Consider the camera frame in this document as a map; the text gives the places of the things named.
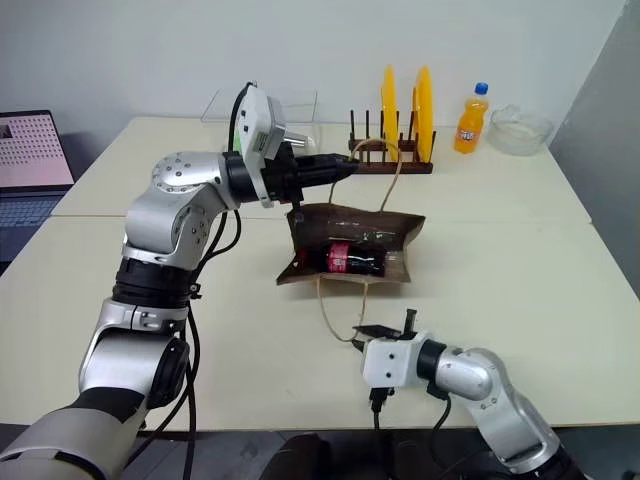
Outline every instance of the gray wall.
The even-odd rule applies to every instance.
[[[640,0],[623,8],[550,148],[640,296]]]

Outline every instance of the blue bottle cap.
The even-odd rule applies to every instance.
[[[489,90],[489,85],[484,82],[476,83],[475,93],[476,95],[486,95]]]

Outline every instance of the laptop keyboard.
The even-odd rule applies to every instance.
[[[39,227],[58,200],[0,202],[0,227]]]

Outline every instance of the laptop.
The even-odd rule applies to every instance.
[[[73,183],[49,110],[0,113],[0,263],[18,255]]]

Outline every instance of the brown paper bag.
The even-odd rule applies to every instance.
[[[407,270],[407,245],[418,235],[425,217],[396,212],[370,212],[332,203],[303,205],[302,222],[296,214],[287,214],[293,248],[314,248],[331,241],[364,242],[387,251],[384,277],[349,273],[317,272],[296,258],[278,276],[277,284],[323,279],[359,283],[410,282]]]

